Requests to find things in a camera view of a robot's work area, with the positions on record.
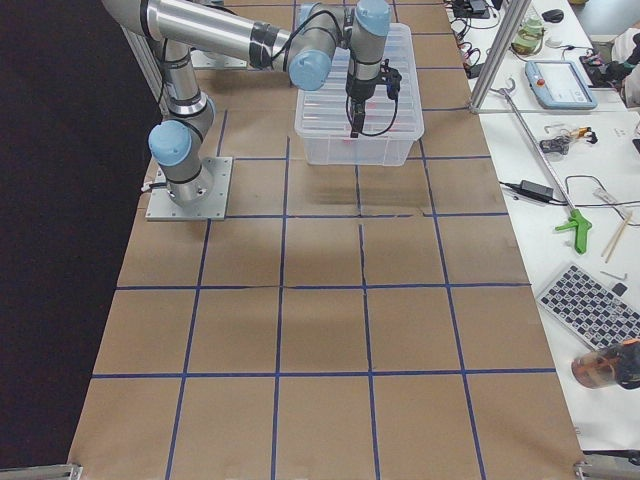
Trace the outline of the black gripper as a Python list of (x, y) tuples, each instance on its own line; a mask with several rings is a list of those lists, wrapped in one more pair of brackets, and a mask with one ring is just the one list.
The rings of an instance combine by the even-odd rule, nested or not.
[(363, 130), (366, 117), (365, 103), (357, 100), (369, 100), (378, 85), (386, 87), (386, 94), (390, 100), (397, 100), (401, 90), (402, 75), (389, 65), (389, 59), (382, 60), (377, 67), (379, 71), (373, 74), (368, 68), (373, 64), (365, 64), (351, 58), (347, 73), (345, 91), (349, 100), (349, 120), (351, 124), (351, 138), (357, 138)]

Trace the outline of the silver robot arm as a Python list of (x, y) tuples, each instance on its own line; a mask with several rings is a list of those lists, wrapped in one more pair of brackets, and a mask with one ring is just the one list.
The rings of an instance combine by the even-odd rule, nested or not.
[(384, 58), (391, 25), (385, 1), (360, 1), (353, 7), (307, 3), (294, 31), (237, 15), (218, 1), (106, 1), (110, 16), (142, 37), (160, 74), (159, 96), (167, 115), (148, 136), (148, 146), (165, 178), (166, 196), (189, 208), (209, 197), (217, 179), (200, 157), (213, 124), (213, 100), (200, 88), (195, 72), (251, 67), (282, 71), (304, 91), (320, 89), (337, 50), (349, 53), (346, 114), (351, 134), (364, 132), (366, 103), (383, 85), (396, 101), (401, 74)]

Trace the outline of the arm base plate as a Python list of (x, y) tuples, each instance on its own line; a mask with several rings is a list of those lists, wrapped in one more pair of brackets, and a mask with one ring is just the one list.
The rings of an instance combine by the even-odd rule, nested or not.
[(150, 189), (149, 221), (222, 221), (226, 217), (232, 178), (232, 157), (205, 157), (199, 176), (186, 184), (168, 182), (157, 167)]

